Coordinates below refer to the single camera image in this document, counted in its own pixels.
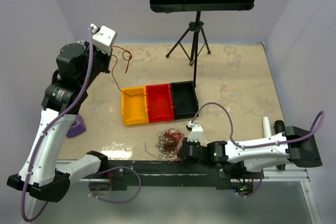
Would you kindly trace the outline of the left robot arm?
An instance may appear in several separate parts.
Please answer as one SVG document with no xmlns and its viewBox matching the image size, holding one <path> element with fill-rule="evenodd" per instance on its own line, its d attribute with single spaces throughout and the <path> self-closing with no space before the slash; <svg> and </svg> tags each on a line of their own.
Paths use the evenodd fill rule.
<svg viewBox="0 0 336 224">
<path fill-rule="evenodd" d="M 26 191 L 33 198 L 47 202 L 59 202 L 70 186 L 93 174 L 103 178 L 108 174 L 108 158 L 97 151 L 86 155 L 64 168 L 57 168 L 57 159 L 66 134 L 87 98 L 84 87 L 89 53 L 93 62 L 89 81 L 100 73 L 109 73 L 110 55 L 90 46 L 87 41 L 63 46 L 56 58 L 57 70 L 51 84 L 45 90 L 42 111 L 34 148 L 19 173 L 10 175 L 7 185 L 13 189 Z"/>
</svg>

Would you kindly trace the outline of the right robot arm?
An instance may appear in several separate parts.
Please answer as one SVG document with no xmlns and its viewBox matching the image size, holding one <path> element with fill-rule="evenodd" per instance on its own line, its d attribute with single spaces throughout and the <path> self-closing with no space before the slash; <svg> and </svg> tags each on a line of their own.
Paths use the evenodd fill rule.
<svg viewBox="0 0 336 224">
<path fill-rule="evenodd" d="M 301 168 L 322 166 L 314 133 L 295 126 L 286 126 L 283 132 L 271 137 L 237 144 L 215 141 L 202 146 L 196 138 L 184 140 L 178 158 L 183 163 L 199 163 L 211 168 L 233 166 L 239 178 L 287 163 Z"/>
</svg>

